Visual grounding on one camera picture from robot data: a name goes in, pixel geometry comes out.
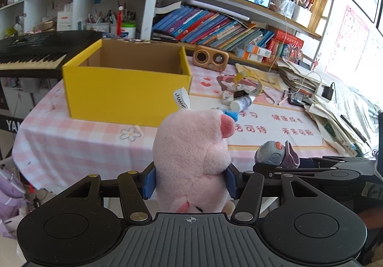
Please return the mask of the pink plush pig toy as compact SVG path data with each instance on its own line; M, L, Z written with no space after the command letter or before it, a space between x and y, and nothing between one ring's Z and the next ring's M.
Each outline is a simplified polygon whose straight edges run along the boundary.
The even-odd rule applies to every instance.
M162 121L152 147L161 210L232 214L223 173L234 132L235 121L218 109L182 109Z

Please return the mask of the blue plastic packet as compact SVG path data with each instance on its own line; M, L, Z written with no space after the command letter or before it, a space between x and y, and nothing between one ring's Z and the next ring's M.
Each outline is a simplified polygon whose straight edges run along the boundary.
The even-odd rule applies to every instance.
M238 121L238 113L233 110L224 110L223 113L233 119L233 121Z

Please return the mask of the white glue bottle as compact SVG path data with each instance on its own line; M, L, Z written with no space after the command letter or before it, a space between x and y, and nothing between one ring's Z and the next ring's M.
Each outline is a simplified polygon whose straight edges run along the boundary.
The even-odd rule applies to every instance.
M249 108L253 104L254 100L255 96L242 96L233 100L230 104L230 108L234 112L242 112Z

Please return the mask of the yellow cardboard box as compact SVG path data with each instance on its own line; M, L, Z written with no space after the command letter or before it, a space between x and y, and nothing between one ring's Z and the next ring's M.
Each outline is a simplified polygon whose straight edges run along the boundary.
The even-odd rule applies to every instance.
M158 127L180 109L192 71L178 44L100 39L62 67L74 119Z

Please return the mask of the stack of papers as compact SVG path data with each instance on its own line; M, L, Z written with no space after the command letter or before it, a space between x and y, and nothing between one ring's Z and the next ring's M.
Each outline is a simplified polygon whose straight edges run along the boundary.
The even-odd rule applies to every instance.
M356 89L326 74L287 60L278 73L289 95L303 95L304 110L315 121L324 141L341 155L363 156L378 147L378 114L382 111Z

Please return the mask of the orange white box lower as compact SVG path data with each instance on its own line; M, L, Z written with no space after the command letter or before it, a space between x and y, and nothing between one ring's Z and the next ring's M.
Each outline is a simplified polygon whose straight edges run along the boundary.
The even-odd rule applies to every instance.
M236 49L235 55L242 59L248 59L249 61L255 61L261 63L263 61L263 56L257 55L255 53L249 53L243 49Z

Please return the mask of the black electronic keyboard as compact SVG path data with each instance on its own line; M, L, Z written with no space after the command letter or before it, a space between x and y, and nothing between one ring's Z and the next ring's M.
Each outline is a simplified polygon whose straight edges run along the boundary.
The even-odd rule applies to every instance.
M62 66L102 39L98 31L58 31L1 41L1 77L62 79Z

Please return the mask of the green lid white jar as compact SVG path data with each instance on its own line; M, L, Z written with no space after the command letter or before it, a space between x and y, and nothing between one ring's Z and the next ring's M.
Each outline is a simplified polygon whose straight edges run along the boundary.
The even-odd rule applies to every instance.
M119 36L126 39L135 39L136 24L134 22L123 22L121 24L121 32Z

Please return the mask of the brown paper envelopes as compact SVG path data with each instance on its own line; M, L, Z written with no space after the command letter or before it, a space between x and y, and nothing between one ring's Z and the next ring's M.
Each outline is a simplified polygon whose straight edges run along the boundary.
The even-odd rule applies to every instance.
M252 81L258 81L263 87L271 87L281 92L288 90L288 86L284 83L279 74L273 72L264 72L250 66L242 64L235 64L236 70L243 79L251 79Z

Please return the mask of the pink checkered tablecloth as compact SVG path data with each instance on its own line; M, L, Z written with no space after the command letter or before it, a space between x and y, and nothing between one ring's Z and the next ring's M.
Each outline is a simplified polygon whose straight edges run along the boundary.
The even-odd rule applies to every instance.
M256 150L269 140L289 141L301 157L336 153L308 113L283 101L282 92L270 87L240 113L235 130L227 144L240 170L253 167ZM115 179L129 170L143 170L152 161L155 134L150 127L72 119L59 83L22 122L12 156L34 188L56 194L89 174Z

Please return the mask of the yellow tape roll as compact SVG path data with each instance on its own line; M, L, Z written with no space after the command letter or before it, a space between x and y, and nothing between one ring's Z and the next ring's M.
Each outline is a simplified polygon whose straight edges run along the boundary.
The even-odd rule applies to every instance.
M261 81L249 71L242 71L234 77L235 91L244 90L247 96L257 97L263 91Z

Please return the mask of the black binder clip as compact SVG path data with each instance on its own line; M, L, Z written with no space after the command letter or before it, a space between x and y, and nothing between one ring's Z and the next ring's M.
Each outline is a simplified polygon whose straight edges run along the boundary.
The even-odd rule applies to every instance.
M244 90L238 90L234 92L234 99L238 99L244 96L247 96L247 92L245 92Z

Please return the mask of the small white grey box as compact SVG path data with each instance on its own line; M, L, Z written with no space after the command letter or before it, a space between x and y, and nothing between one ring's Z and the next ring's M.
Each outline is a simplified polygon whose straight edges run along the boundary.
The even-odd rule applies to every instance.
M221 101L222 104L229 106L234 101L234 93L230 90L224 90Z

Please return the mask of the grey purple toy figure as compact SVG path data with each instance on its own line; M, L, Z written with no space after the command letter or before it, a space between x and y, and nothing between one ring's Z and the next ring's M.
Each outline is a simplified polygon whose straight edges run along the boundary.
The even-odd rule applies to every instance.
M298 154L288 141L285 141L284 144L273 140L264 143L255 152L254 161L256 164L268 164L289 169L300 166Z

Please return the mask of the brown retro radio speaker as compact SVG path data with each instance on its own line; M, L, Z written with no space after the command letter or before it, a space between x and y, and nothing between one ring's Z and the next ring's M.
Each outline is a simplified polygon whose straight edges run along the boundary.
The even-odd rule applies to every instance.
M192 63L195 66L215 72L223 72L228 62L229 54L221 50L206 46L197 46L193 52Z

